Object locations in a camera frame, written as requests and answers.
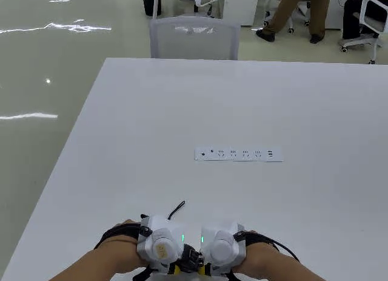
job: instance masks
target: white cabinet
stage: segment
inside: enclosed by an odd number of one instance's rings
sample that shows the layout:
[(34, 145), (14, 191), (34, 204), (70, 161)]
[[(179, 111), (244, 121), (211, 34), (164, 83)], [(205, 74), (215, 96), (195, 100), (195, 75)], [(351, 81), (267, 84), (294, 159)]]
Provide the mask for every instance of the white cabinet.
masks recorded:
[(221, 0), (222, 19), (241, 26), (252, 26), (258, 0)]

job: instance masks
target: socket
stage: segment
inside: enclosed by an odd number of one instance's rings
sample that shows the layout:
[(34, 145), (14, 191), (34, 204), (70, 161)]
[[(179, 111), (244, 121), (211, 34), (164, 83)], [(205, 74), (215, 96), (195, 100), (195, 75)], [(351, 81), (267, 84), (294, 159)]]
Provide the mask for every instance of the socket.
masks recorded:
[(271, 148), (242, 148), (235, 147), (197, 147), (196, 161), (284, 161), (281, 149)]

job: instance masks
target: black shoe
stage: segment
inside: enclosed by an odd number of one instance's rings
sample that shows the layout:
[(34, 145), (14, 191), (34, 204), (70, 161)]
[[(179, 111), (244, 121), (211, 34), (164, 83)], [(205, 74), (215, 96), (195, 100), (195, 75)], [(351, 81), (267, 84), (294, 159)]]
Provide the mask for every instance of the black shoe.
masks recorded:
[(274, 33), (265, 34), (265, 33), (263, 33), (262, 29), (257, 30), (256, 31), (256, 35), (259, 36), (260, 38), (268, 41), (268, 42), (274, 42), (275, 41), (275, 34)]
[(317, 44), (318, 42), (322, 41), (323, 37), (320, 37), (319, 35), (313, 34), (310, 39), (310, 43)]

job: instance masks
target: hand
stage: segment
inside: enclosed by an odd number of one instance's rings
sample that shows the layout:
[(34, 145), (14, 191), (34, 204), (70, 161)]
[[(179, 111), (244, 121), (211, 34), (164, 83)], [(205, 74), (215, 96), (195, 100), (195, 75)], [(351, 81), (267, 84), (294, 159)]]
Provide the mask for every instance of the hand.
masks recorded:
[[(134, 221), (129, 219), (124, 223), (134, 223)], [(137, 245), (136, 239), (119, 235), (106, 239), (96, 250), (109, 256), (116, 268), (116, 273), (124, 274), (147, 266), (147, 262), (141, 260), (136, 252)]]
[(233, 268), (234, 273), (241, 273), (255, 279), (266, 279), (267, 264), (279, 252), (266, 243), (254, 243), (247, 247), (247, 257), (243, 263)]

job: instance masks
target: floor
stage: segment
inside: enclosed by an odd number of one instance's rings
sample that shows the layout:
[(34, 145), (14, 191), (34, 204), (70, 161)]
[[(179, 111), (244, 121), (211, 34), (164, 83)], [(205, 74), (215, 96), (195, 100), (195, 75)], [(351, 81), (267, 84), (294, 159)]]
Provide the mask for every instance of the floor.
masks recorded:
[[(166, 16), (186, 9), (164, 0)], [(150, 57), (143, 11), (142, 0), (0, 0), (0, 277), (105, 58)], [(339, 31), (317, 46), (308, 38), (302, 24), (273, 44), (246, 27), (239, 59), (369, 60), (368, 47), (341, 53)], [(388, 50), (379, 50), (378, 63), (388, 64)]]

